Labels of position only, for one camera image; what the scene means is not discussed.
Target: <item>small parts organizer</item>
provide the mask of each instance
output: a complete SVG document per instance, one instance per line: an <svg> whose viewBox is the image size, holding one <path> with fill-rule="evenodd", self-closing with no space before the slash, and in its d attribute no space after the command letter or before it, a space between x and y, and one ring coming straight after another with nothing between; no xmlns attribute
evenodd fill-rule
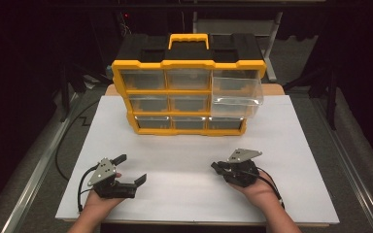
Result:
<svg viewBox="0 0 373 233"><path fill-rule="evenodd" d="M112 69L138 134L242 135L263 101L252 34L127 35Z"/></svg>

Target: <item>transparent drawer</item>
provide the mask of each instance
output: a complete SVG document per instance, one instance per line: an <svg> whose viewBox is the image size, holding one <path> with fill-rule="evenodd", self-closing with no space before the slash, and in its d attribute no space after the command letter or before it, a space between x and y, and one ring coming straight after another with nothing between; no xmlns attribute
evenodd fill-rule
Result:
<svg viewBox="0 0 373 233"><path fill-rule="evenodd" d="M253 117L260 103L247 98L224 98L214 96L211 102L212 117Z"/></svg>
<svg viewBox="0 0 373 233"><path fill-rule="evenodd" d="M119 70L126 89L164 89L162 70Z"/></svg>
<svg viewBox="0 0 373 233"><path fill-rule="evenodd" d="M208 89L211 71L205 69L173 69L166 71L170 89Z"/></svg>
<svg viewBox="0 0 373 233"><path fill-rule="evenodd" d="M214 70L212 90L218 96L257 97L261 95L256 70Z"/></svg>
<svg viewBox="0 0 373 233"><path fill-rule="evenodd" d="M171 111L174 112L206 112L208 95L170 95Z"/></svg>
<svg viewBox="0 0 373 233"><path fill-rule="evenodd" d="M229 117L209 117L209 129L240 129L243 119L242 118L229 118Z"/></svg>
<svg viewBox="0 0 373 233"><path fill-rule="evenodd" d="M169 116L136 116L140 128L167 129L171 126Z"/></svg>
<svg viewBox="0 0 373 233"><path fill-rule="evenodd" d="M166 112L168 101L166 95L129 95L134 112Z"/></svg>
<svg viewBox="0 0 373 233"><path fill-rule="evenodd" d="M176 129L204 129L205 119L203 116L172 116Z"/></svg>

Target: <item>yellow handle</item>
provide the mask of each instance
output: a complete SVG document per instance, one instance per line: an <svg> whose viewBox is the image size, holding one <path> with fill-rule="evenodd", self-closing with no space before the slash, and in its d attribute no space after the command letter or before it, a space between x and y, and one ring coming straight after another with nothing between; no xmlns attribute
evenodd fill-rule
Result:
<svg viewBox="0 0 373 233"><path fill-rule="evenodd" d="M172 47L172 42L199 42L204 41L207 50L210 48L208 43L208 34L172 34L169 38L169 46L168 49L170 50Z"/></svg>

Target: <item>white tabletop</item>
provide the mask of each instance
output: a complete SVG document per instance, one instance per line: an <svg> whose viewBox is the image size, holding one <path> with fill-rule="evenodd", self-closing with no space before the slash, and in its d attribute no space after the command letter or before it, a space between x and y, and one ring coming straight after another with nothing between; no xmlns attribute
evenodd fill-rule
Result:
<svg viewBox="0 0 373 233"><path fill-rule="evenodd" d="M119 96L103 96L56 218L78 217L77 190L84 172L103 157L126 153L118 166L122 183L147 174L135 199L127 199L108 221L137 223L260 224L261 212L211 167L235 149L260 150L253 159L266 170L299 224L333 224L339 219L288 96L265 96L243 136L137 135Z"/></svg>

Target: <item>human hand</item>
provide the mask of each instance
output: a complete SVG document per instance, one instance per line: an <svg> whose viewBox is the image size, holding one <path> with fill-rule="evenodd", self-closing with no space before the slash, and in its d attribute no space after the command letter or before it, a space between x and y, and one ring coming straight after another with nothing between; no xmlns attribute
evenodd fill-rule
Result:
<svg viewBox="0 0 373 233"><path fill-rule="evenodd" d="M96 226L123 200L125 198L101 198L94 190L91 190L86 198L84 209L68 232L93 232Z"/></svg>
<svg viewBox="0 0 373 233"><path fill-rule="evenodd" d="M273 183L273 181L264 172L260 171L259 175L270 183ZM261 179L257 179L255 183L247 187L238 186L232 183L229 185L242 192L251 202L251 204L260 208L262 211L268 208L270 205L280 204L280 201L278 200L277 195L272 187Z"/></svg>

